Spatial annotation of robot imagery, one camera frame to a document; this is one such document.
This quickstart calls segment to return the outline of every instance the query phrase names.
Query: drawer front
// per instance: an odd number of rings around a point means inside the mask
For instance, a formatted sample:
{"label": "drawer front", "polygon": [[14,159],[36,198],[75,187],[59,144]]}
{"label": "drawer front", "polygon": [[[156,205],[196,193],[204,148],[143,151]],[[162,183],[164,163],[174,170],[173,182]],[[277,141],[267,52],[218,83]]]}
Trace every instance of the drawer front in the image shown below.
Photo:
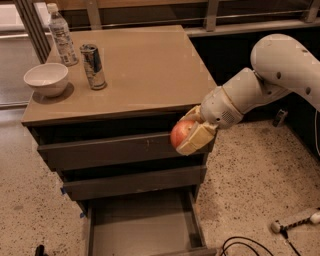
{"label": "drawer front", "polygon": [[74,170],[180,156],[168,132],[43,145],[38,152],[51,169]]}
{"label": "drawer front", "polygon": [[192,166],[103,179],[66,182],[64,183],[64,189],[69,197],[75,201],[140,193],[201,184],[202,173],[205,170],[205,166]]}

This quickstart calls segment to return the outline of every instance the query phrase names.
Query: silver can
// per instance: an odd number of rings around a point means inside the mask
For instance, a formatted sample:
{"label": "silver can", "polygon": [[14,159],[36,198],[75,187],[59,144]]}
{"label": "silver can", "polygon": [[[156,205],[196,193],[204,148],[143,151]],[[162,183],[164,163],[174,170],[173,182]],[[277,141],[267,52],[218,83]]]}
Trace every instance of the silver can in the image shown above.
{"label": "silver can", "polygon": [[84,44],[80,47],[84,69],[92,90],[100,90],[107,86],[105,81],[99,51],[94,44]]}

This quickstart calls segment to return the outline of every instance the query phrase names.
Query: bottle cap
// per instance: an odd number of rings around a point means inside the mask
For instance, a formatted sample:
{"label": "bottle cap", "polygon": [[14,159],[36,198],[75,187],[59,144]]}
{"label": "bottle cap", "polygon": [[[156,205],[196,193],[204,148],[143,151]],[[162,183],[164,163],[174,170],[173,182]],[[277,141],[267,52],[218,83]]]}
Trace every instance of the bottle cap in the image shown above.
{"label": "bottle cap", "polygon": [[47,4],[47,8],[49,13],[59,11],[58,6],[55,3]]}

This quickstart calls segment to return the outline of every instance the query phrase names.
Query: drawer cabinet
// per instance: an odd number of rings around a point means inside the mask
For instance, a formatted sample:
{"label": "drawer cabinet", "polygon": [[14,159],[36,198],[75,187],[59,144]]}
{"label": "drawer cabinet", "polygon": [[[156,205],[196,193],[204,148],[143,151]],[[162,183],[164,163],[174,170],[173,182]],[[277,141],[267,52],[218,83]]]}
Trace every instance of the drawer cabinet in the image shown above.
{"label": "drawer cabinet", "polygon": [[[78,56],[83,43],[97,45],[108,86],[90,90],[79,62],[68,67],[70,90],[56,98],[35,93],[22,123],[92,224],[88,255],[215,255],[191,202],[214,142],[190,156],[170,144],[176,122],[216,87],[183,28],[71,36]],[[57,62],[55,54],[48,62]]]}

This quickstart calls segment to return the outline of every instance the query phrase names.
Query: speckled floor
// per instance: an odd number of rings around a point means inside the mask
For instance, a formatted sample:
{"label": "speckled floor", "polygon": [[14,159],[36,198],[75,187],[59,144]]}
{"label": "speckled floor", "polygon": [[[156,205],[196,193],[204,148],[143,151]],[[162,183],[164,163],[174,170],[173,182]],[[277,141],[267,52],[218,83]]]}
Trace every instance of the speckled floor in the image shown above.
{"label": "speckled floor", "polygon": [[[49,256],[82,256],[86,218],[80,218],[77,204],[61,194],[60,180],[20,124],[22,114],[23,110],[0,112],[0,255],[34,255],[37,245],[44,244]],[[197,201],[208,247],[245,236],[274,255],[295,255],[269,226],[320,205],[320,166],[290,129],[261,121],[221,130],[208,167]],[[303,256],[319,255],[319,237],[320,225],[289,231]],[[235,245],[228,255],[254,254]]]}

